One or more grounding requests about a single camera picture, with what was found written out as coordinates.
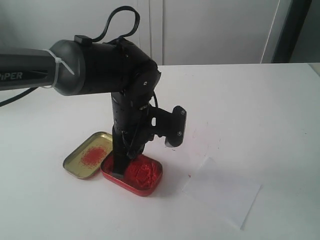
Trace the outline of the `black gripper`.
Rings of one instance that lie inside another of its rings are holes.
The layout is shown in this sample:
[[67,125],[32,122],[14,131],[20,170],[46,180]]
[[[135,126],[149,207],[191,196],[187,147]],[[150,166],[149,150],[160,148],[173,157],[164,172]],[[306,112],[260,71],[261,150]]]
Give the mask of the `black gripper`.
[[138,102],[134,102],[123,92],[111,93],[114,177],[124,177],[130,159],[142,154],[145,144],[154,140],[154,134],[150,133],[151,121],[148,120],[151,98],[157,100],[154,92],[140,95],[136,99]]

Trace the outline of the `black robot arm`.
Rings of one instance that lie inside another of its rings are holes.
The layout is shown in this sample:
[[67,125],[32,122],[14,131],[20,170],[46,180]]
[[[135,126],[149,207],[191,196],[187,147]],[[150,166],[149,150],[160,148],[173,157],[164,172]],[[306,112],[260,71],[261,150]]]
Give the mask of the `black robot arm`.
[[48,50],[5,48],[0,51],[3,91],[52,87],[61,95],[109,93],[113,111],[112,175],[122,178],[130,162],[150,140],[138,140],[150,125],[150,100],[160,80],[157,64],[131,41],[120,37],[95,43],[79,35]]

